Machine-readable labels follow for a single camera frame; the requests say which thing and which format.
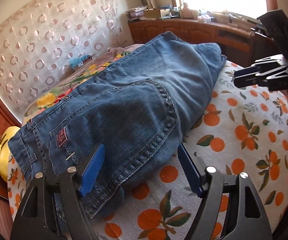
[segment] stuffed toy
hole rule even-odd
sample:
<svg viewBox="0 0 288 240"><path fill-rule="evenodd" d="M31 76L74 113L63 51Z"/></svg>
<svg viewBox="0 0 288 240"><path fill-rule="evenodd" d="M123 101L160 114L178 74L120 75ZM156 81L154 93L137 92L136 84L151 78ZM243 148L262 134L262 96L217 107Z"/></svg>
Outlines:
<svg viewBox="0 0 288 240"><path fill-rule="evenodd" d="M17 126L11 126L0 136L0 175L5 182L8 182L8 163L10 150L8 141L20 130Z"/></svg>

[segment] metal screw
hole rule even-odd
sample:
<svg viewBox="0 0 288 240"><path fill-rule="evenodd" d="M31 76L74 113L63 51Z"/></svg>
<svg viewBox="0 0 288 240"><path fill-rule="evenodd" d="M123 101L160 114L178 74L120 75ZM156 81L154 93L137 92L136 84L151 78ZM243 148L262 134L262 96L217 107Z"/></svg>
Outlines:
<svg viewBox="0 0 288 240"><path fill-rule="evenodd" d="M69 172L69 173L73 173L75 171L76 171L76 168L74 166L71 166L71 167L67 168L67 172Z"/></svg>
<svg viewBox="0 0 288 240"><path fill-rule="evenodd" d="M215 167L213 167L213 166L208 166L208 167L206 168L206 170L207 170L209 173L215 173L215 172L216 172L216 169L215 169Z"/></svg>
<svg viewBox="0 0 288 240"><path fill-rule="evenodd" d="M38 173L35 175L35 177L36 177L37 179L40 179L40 178L43 177L43 173L38 172Z"/></svg>
<svg viewBox="0 0 288 240"><path fill-rule="evenodd" d="M247 179L248 178L248 174L246 172L241 172L240 173L240 176L243 178L243 179Z"/></svg>

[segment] blue denim jeans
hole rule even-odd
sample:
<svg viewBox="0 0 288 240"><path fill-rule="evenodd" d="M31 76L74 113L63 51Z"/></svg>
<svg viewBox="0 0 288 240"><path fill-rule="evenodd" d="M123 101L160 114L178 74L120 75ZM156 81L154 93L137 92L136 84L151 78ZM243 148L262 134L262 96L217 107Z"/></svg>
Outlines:
<svg viewBox="0 0 288 240"><path fill-rule="evenodd" d="M90 217L108 215L125 189L167 163L211 100L225 60L217 44L161 34L31 119L9 148L30 181L47 159L59 174L103 143L105 160L83 205Z"/></svg>

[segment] bottle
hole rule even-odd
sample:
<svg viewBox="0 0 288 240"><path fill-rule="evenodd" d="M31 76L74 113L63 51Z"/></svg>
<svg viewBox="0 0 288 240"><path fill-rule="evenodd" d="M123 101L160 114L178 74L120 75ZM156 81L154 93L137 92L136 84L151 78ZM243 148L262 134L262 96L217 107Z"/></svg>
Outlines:
<svg viewBox="0 0 288 240"><path fill-rule="evenodd" d="M192 13L193 13L193 19L197 20L197 18L199 16L199 11L198 10L192 10Z"/></svg>
<svg viewBox="0 0 288 240"><path fill-rule="evenodd" d="M183 3L183 9L182 9L182 15L181 18L187 18L192 19L193 18L193 12L190 8L188 8L187 3Z"/></svg>

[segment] cardboard box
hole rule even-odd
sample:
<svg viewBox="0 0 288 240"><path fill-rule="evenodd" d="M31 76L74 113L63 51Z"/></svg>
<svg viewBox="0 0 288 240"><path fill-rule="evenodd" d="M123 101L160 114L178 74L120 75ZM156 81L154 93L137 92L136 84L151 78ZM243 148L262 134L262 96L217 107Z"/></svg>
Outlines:
<svg viewBox="0 0 288 240"><path fill-rule="evenodd" d="M160 8L148 9L148 10L144 10L144 17L161 18L161 17L167 16L169 13L170 13L169 9L160 9Z"/></svg>

